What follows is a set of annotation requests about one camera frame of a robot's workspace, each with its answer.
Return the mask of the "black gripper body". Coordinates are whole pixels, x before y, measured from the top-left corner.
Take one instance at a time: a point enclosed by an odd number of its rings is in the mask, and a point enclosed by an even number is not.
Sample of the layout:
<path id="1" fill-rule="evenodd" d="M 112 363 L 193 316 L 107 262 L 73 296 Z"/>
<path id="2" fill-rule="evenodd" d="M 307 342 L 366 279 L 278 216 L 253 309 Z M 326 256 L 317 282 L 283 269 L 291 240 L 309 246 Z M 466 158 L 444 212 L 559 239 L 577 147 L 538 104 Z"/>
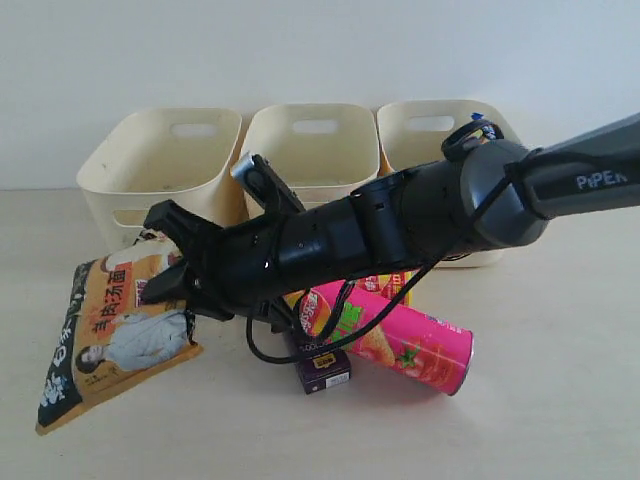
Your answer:
<path id="1" fill-rule="evenodd" d="M 191 215 L 184 256 L 197 312 L 245 316 L 256 303 L 325 282 L 325 212 L 270 213 L 232 227 Z"/>

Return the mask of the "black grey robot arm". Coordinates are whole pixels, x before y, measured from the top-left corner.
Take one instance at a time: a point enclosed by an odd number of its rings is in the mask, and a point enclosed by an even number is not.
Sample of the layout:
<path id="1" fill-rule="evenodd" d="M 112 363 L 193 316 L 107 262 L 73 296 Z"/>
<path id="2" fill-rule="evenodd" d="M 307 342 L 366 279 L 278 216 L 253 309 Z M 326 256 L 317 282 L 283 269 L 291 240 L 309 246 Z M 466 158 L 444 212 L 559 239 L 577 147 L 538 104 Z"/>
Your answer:
<path id="1" fill-rule="evenodd" d="M 174 201 L 155 204 L 145 226 L 167 235 L 181 257 L 146 283 L 142 298 L 184 300 L 228 320 L 333 281 L 526 246 L 555 218 L 639 202 L 637 115 L 532 150 L 477 120 L 441 150 L 439 161 L 377 178 L 312 209 L 266 158 L 246 154 L 232 175 L 263 213 L 223 227 Z"/>

